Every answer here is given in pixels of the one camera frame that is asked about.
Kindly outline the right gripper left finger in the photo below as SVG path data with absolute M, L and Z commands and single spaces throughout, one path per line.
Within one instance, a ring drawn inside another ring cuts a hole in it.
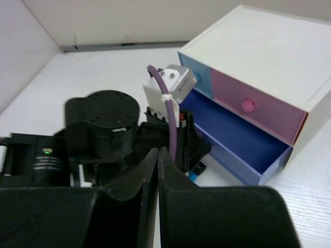
M 1 247 L 152 247 L 157 155 L 106 189 L 1 176 Z

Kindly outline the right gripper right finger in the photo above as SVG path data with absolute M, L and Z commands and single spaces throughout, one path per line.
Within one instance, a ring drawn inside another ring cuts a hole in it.
M 270 187 L 200 187 L 168 150 L 158 154 L 162 247 L 300 247 L 281 195 Z

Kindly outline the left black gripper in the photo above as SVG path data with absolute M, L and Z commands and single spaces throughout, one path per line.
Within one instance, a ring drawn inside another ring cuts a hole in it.
M 168 148 L 169 126 L 150 109 L 139 122 L 140 106 L 132 96 L 102 90 L 71 98 L 64 105 L 65 126 L 60 141 L 64 167 L 53 172 L 55 185 L 70 184 L 70 170 L 82 165 L 85 179 L 95 186 L 112 185 L 138 166 L 154 148 Z

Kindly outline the blue cap black marker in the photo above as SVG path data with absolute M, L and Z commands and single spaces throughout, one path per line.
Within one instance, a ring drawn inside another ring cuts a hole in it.
M 204 171 L 206 170 L 206 166 L 204 163 L 199 162 L 197 166 L 188 173 L 188 178 L 191 181 L 195 181 Z

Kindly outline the purple blue drawer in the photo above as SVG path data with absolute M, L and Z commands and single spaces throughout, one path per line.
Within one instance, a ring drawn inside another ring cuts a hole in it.
M 284 168 L 292 147 L 192 91 L 180 104 L 193 113 L 197 134 L 208 141 L 210 156 L 245 185 L 263 185 Z

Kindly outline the light blue drawer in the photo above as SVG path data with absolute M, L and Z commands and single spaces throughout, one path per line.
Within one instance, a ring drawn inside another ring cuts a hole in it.
M 180 52 L 178 52 L 178 58 L 180 64 L 188 67 L 196 78 L 197 83 L 194 89 L 204 96 L 212 99 L 213 89 L 209 67 Z

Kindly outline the pink drawer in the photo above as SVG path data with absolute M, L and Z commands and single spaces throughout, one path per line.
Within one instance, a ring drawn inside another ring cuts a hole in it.
M 307 112 L 215 69 L 210 69 L 215 101 L 241 118 L 293 146 Z

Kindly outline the white drawer organizer cabinet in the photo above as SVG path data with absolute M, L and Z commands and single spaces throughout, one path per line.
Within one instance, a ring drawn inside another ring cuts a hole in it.
M 290 160 L 330 118 L 329 23 L 238 6 L 178 52 L 307 112 Z

